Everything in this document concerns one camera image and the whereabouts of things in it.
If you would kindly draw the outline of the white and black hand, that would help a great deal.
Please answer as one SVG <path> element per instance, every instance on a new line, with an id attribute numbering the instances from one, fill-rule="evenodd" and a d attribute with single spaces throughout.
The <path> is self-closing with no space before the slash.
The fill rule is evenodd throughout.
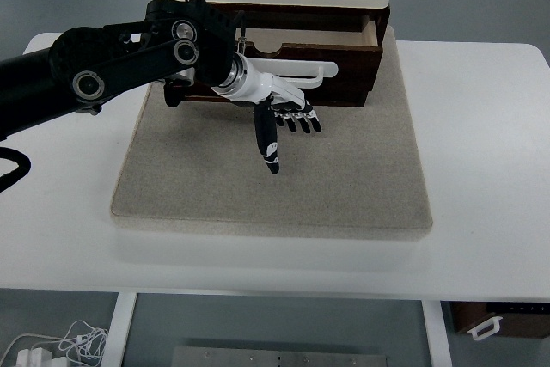
<path id="1" fill-rule="evenodd" d="M 217 95 L 242 106 L 253 108 L 256 142 L 272 174 L 279 172 L 278 132 L 287 126 L 291 132 L 320 132 L 321 124 L 304 93 L 272 73 L 257 70 L 252 60 L 240 53 L 233 55 L 226 80 L 212 89 Z"/>

